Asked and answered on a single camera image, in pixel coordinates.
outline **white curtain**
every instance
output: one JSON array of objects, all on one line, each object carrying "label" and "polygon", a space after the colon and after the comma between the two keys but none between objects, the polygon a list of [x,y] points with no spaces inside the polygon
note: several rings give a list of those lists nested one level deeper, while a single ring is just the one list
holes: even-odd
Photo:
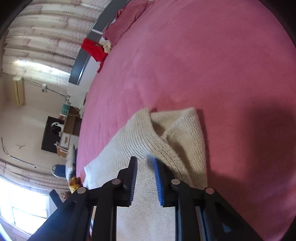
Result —
[{"label": "white curtain", "polygon": [[33,0],[6,37],[4,73],[67,88],[81,43],[110,0]]},{"label": "white curtain", "polygon": [[[69,191],[68,183],[64,178],[56,178],[53,175],[40,174],[10,165],[7,161],[0,159],[0,177],[17,186],[48,195],[52,189],[62,199],[65,199]],[[0,224],[13,241],[26,241],[30,235],[10,224],[0,216]]]},{"label": "white curtain", "polygon": [[10,165],[2,159],[0,159],[0,177],[17,186],[41,194],[48,195],[52,189],[55,189],[62,199],[65,199],[65,193],[69,191],[68,183],[64,178],[28,171]]}]

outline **pink bedsheet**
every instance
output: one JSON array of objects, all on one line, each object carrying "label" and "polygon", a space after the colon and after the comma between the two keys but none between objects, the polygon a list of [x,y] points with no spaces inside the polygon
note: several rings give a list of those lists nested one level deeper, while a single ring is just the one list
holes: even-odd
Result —
[{"label": "pink bedsheet", "polygon": [[92,83],[81,177],[144,107],[195,107],[209,185],[264,240],[283,236],[296,213],[296,49],[269,10],[258,0],[155,0]]}]

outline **yellow bag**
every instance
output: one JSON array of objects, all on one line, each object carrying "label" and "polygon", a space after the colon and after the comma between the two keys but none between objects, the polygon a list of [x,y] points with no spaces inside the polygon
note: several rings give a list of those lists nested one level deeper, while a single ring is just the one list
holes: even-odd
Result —
[{"label": "yellow bag", "polygon": [[78,188],[82,187],[81,179],[79,177],[71,178],[68,187],[70,188],[71,193],[75,192]]}]

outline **white pillow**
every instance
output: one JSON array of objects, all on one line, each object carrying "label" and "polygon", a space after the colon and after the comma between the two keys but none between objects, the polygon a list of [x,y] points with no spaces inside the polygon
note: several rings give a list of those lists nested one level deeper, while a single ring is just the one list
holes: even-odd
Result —
[{"label": "white pillow", "polygon": [[66,157],[66,179],[68,182],[75,176],[76,170],[76,151],[75,146],[69,148]]}]

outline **metal screw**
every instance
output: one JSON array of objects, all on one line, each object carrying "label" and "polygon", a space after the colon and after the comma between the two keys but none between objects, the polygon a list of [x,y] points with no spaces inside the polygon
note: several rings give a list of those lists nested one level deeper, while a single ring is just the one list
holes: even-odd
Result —
[{"label": "metal screw", "polygon": [[79,194],[83,194],[83,193],[86,192],[86,188],[84,188],[84,187],[78,188],[78,189],[77,189],[77,192],[78,192]]},{"label": "metal screw", "polygon": [[207,188],[207,189],[205,190],[205,192],[206,192],[207,194],[213,194],[213,193],[215,192],[215,190],[214,190],[213,188]]},{"label": "metal screw", "polygon": [[113,185],[118,185],[118,184],[120,184],[120,183],[121,183],[120,179],[117,179],[117,178],[116,178],[116,179],[113,179],[113,180],[112,180],[112,184],[113,184]]},{"label": "metal screw", "polygon": [[172,183],[173,185],[179,185],[181,182],[180,182],[179,179],[173,179],[173,180],[171,180],[171,183]]}]

